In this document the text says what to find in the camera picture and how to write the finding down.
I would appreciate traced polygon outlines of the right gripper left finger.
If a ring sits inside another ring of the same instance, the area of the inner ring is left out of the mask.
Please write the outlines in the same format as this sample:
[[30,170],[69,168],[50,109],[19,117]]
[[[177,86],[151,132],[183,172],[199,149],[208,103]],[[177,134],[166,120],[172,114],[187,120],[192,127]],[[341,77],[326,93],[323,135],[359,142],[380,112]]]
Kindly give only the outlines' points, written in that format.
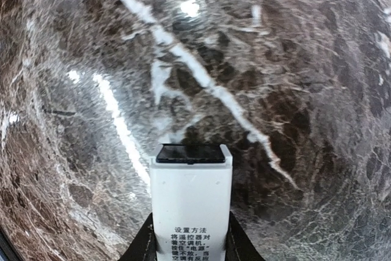
[[156,261],[156,237],[153,230],[153,214],[149,214],[119,261]]

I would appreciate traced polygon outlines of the white remote control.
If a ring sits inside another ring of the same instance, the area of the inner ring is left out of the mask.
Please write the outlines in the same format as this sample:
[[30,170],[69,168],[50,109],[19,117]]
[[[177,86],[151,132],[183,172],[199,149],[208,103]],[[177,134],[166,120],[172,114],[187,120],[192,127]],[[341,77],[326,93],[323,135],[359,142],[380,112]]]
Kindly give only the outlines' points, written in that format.
[[225,144],[160,144],[150,158],[158,260],[224,260],[233,157]]

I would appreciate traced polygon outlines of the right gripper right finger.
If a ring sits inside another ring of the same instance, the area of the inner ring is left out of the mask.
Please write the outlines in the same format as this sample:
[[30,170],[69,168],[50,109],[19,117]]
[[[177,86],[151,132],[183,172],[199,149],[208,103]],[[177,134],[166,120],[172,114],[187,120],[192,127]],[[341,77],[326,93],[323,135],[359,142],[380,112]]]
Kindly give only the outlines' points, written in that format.
[[225,244],[225,261],[265,261],[250,241],[232,211],[229,215]]

